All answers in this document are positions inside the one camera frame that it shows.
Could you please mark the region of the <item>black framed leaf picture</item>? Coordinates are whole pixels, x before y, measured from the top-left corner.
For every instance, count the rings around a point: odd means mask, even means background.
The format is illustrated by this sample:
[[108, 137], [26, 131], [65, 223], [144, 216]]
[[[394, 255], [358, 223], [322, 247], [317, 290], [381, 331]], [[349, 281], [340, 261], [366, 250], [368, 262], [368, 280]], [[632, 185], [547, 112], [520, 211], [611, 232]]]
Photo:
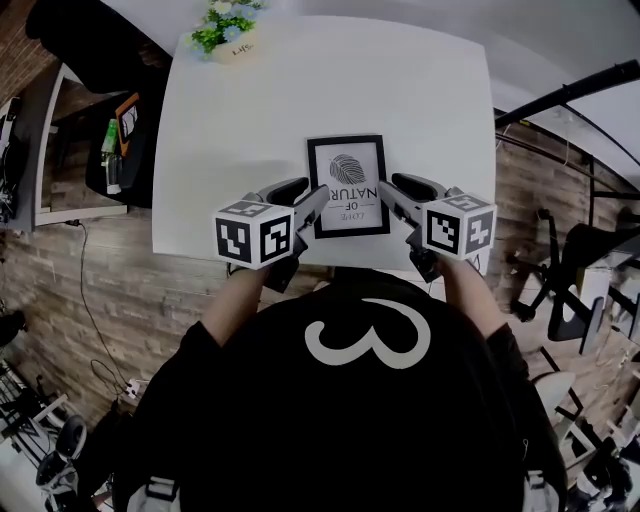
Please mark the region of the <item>black framed leaf picture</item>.
[[389, 210], [379, 194], [387, 179], [380, 135], [313, 138], [307, 141], [311, 186], [327, 186], [329, 201], [314, 224], [317, 239], [385, 235]]

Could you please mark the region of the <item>white table top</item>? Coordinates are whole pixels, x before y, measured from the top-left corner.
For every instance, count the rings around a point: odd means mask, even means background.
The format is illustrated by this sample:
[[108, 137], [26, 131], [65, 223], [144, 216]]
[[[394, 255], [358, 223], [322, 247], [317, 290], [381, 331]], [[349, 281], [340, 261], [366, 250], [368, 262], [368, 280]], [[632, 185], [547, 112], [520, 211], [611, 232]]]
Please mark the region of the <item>white table top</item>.
[[308, 172], [310, 138], [379, 135], [389, 173], [495, 196], [494, 112], [479, 44], [389, 21], [276, 16], [234, 64], [173, 58], [159, 127], [152, 244], [212, 259], [213, 213]]

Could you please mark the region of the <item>black side table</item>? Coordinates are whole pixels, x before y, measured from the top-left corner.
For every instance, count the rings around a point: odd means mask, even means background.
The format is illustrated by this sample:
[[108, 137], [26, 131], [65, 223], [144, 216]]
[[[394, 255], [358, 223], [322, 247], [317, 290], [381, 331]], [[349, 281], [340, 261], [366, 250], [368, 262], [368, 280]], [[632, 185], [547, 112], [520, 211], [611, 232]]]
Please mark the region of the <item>black side table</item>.
[[116, 118], [116, 108], [125, 103], [125, 94], [112, 96], [87, 107], [89, 156], [85, 171], [85, 184], [93, 192], [128, 206], [152, 207], [155, 150], [159, 117], [142, 104], [140, 118], [132, 134], [127, 154], [122, 157], [118, 194], [107, 193], [107, 173], [102, 165], [101, 148], [107, 135], [109, 121]]

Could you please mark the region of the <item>black coat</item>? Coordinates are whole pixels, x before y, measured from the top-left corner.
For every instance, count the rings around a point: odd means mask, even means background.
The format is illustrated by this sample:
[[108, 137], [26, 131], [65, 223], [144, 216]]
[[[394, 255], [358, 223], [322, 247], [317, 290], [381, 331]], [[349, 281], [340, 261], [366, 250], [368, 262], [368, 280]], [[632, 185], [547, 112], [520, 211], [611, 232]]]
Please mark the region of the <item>black coat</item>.
[[166, 89], [168, 69], [140, 54], [146, 36], [100, 0], [37, 0], [25, 31], [93, 93]]

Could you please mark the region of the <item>green bottle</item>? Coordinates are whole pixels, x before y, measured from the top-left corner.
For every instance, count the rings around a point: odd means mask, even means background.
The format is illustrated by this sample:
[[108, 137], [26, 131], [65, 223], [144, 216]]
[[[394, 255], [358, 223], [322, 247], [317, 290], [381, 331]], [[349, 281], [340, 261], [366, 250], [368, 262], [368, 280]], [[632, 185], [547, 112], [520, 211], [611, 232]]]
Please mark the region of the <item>green bottle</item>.
[[109, 160], [117, 156], [117, 147], [119, 144], [118, 135], [118, 121], [116, 119], [110, 119], [107, 127], [106, 134], [101, 146], [101, 165], [104, 168], [108, 167]]

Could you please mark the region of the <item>black and white device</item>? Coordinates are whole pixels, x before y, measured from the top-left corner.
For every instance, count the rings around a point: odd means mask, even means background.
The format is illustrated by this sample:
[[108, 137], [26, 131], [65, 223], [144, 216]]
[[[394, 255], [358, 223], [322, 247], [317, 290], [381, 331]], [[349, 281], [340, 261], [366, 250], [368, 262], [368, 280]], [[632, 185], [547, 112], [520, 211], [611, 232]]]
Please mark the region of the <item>black and white device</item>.
[[80, 415], [71, 416], [63, 424], [55, 448], [37, 468], [36, 485], [52, 502], [56, 495], [77, 494], [79, 482], [74, 462], [81, 454], [87, 438], [87, 425]]

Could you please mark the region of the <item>white table frame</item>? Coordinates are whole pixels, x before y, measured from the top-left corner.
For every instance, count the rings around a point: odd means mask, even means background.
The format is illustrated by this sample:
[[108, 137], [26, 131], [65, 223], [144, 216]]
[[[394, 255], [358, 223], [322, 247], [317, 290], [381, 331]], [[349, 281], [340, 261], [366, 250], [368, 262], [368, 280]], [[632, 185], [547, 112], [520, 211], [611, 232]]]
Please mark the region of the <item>white table frame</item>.
[[34, 226], [44, 226], [52, 224], [60, 224], [68, 221], [81, 221], [84, 219], [93, 219], [100, 217], [109, 217], [116, 215], [123, 215], [128, 212], [128, 207], [124, 204], [118, 203], [112, 206], [104, 207], [90, 207], [71, 210], [51, 211], [51, 208], [42, 206], [42, 192], [44, 181], [44, 166], [46, 147], [48, 142], [48, 136], [52, 133], [52, 117], [54, 113], [54, 107], [62, 86], [64, 79], [70, 79], [76, 83], [81, 84], [81, 80], [77, 75], [70, 70], [65, 64], [60, 64], [55, 67], [53, 74], [55, 80], [50, 87], [49, 102], [46, 109], [43, 132], [39, 145], [39, 152], [37, 158], [36, 178], [34, 188]]

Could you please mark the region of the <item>white chair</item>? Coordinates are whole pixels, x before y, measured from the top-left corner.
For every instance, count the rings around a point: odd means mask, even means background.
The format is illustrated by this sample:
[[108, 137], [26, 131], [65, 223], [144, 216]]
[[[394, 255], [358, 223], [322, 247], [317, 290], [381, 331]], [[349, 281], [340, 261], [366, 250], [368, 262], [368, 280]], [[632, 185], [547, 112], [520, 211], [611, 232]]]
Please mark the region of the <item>white chair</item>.
[[534, 379], [534, 386], [552, 423], [557, 446], [569, 475], [576, 476], [595, 455], [595, 443], [583, 431], [582, 406], [574, 398], [575, 412], [561, 412], [562, 402], [570, 396], [576, 375], [550, 372]]

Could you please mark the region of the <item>person's right forearm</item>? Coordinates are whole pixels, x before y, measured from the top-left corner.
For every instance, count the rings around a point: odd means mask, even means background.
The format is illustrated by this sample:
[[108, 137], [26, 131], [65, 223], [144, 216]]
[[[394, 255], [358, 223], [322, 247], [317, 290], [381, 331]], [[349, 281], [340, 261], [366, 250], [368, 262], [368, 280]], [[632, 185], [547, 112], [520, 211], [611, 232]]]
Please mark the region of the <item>person's right forearm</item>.
[[444, 279], [447, 303], [464, 313], [485, 339], [506, 324], [484, 278], [468, 261], [439, 256], [437, 267]]

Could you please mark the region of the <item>orange edged tablet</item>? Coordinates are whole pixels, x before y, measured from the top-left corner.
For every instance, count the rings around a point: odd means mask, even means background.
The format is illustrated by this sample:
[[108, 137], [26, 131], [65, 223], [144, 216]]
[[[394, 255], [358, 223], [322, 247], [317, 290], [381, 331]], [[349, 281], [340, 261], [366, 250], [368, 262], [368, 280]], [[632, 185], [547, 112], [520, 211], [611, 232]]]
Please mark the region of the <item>orange edged tablet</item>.
[[118, 138], [122, 156], [125, 156], [127, 154], [129, 142], [133, 136], [135, 125], [137, 123], [137, 106], [139, 99], [139, 94], [134, 93], [115, 110]]

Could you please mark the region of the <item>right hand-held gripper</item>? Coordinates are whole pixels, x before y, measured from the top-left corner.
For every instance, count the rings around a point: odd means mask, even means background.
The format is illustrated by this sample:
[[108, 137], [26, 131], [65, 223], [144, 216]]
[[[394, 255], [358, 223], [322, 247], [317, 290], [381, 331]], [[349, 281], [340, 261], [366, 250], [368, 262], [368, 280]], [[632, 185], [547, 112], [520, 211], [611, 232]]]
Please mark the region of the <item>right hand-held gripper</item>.
[[406, 173], [379, 183], [388, 210], [414, 228], [407, 238], [409, 258], [427, 282], [438, 276], [439, 256], [466, 261], [485, 275], [494, 246], [497, 205], [470, 193], [446, 193], [441, 184]]

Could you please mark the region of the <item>green plant in cream pot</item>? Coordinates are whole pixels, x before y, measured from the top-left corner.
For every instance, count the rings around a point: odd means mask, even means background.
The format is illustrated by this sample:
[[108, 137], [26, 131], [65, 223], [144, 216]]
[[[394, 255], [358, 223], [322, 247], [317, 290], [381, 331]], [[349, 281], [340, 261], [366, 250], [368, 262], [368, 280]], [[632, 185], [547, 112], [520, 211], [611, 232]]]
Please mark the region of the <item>green plant in cream pot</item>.
[[202, 22], [185, 38], [202, 61], [231, 64], [255, 47], [256, 24], [269, 0], [208, 0]]

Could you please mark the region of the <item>person's left forearm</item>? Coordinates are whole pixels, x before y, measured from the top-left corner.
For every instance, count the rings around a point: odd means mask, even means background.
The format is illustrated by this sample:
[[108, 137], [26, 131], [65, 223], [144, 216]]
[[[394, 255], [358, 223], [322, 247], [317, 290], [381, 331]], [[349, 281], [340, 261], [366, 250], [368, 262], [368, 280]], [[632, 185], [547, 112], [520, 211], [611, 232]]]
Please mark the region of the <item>person's left forearm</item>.
[[220, 347], [257, 312], [269, 272], [268, 267], [236, 270], [206, 308], [201, 323]]

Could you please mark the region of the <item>clear bottle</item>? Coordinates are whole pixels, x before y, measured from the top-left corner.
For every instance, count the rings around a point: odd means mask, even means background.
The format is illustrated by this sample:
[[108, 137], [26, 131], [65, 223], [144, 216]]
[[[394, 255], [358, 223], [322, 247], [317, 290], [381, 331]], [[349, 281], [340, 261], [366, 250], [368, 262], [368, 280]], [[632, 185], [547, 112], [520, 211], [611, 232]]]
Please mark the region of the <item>clear bottle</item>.
[[120, 175], [122, 171], [122, 158], [118, 154], [105, 154], [102, 162], [105, 168], [106, 193], [117, 195], [122, 189], [120, 186]]

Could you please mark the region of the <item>black office chair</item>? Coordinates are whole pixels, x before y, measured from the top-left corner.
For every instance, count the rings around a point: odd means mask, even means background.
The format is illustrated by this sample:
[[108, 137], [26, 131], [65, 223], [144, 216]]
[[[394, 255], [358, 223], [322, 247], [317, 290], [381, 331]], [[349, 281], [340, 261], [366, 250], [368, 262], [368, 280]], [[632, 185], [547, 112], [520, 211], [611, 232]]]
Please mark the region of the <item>black office chair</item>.
[[586, 271], [602, 265], [607, 270], [640, 256], [640, 226], [620, 231], [606, 231], [579, 223], [569, 230], [565, 243], [560, 246], [555, 220], [547, 209], [537, 211], [537, 217], [549, 225], [548, 264], [524, 261], [516, 253], [506, 261], [514, 273], [526, 271], [535, 275], [541, 289], [530, 304], [518, 299], [510, 302], [510, 312], [521, 322], [532, 321], [542, 302], [553, 297], [547, 337], [552, 342], [578, 339], [579, 353], [588, 353], [595, 344], [602, 324], [608, 291], [598, 292], [590, 303], [585, 303], [578, 291]]

